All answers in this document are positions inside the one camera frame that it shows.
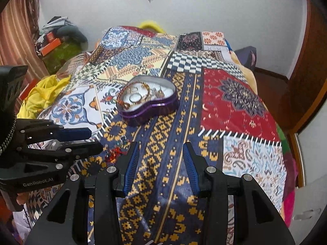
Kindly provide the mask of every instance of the bedspread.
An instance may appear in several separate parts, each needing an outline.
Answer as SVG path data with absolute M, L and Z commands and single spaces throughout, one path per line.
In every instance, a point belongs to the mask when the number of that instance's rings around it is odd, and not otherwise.
M 111 28 L 87 63 L 69 73 L 69 85 L 39 118 L 65 128 L 89 127 L 93 138 L 109 148 L 121 136 L 141 145 L 132 190 L 127 198 L 117 199 L 124 244 L 201 243 L 206 200 L 192 194 L 182 156 L 186 141 L 225 174 L 251 174 L 282 214 L 282 201 L 294 189 L 285 187 L 292 180 L 283 157 L 286 140 L 232 60 L 223 33 L 171 36 L 134 27 Z M 130 127 L 117 114 L 115 99 L 139 74 L 170 80 L 178 90 L 180 107 Z M 107 167 L 104 154 L 77 161 L 68 175 L 97 174 Z M 29 214 L 34 221 L 59 187 L 30 194 Z M 228 200 L 227 244 L 233 244 L 233 196 Z M 93 206 L 90 196 L 90 244 L 94 244 Z

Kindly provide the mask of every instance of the red fabric patch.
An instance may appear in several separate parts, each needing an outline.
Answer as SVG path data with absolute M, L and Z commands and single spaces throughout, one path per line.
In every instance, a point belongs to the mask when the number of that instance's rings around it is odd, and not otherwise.
M 129 29 L 129 30 L 133 30 L 137 33 L 140 33 L 144 36 L 147 36 L 147 37 L 154 37 L 156 35 L 156 33 L 153 33 L 151 31 L 148 31 L 148 30 L 144 30 L 144 29 L 140 29 L 140 28 L 137 28 L 137 27 L 130 27 L 130 26 L 121 26 L 122 28 L 125 28 L 125 29 Z
M 221 69 L 204 69 L 201 125 L 280 141 L 276 123 L 261 98 Z

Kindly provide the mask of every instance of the curtain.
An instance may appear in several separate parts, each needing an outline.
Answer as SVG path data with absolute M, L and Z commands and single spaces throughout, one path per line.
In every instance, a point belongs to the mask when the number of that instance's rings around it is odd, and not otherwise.
M 49 75 L 35 52 L 39 37 L 39 0 L 10 0 L 0 14 L 0 65 L 28 65 L 22 89 Z M 20 108 L 17 102 L 15 111 Z

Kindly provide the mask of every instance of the baseboard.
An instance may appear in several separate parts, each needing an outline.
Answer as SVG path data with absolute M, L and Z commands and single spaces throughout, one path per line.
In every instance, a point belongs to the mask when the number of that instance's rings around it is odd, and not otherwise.
M 286 83 L 288 82 L 288 78 L 285 75 L 281 75 L 281 74 L 278 74 L 278 73 L 275 73 L 272 71 L 264 70 L 259 67 L 255 67 L 254 71 L 257 73 L 262 73 L 262 74 L 270 75 L 270 76 L 278 78 L 278 79 L 282 79 Z

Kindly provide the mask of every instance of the black patterned patch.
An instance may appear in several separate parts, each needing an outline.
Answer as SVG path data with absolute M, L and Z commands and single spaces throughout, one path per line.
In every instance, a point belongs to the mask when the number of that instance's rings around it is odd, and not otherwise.
M 176 46 L 177 50 L 202 50 L 200 32 L 192 32 L 180 35 Z

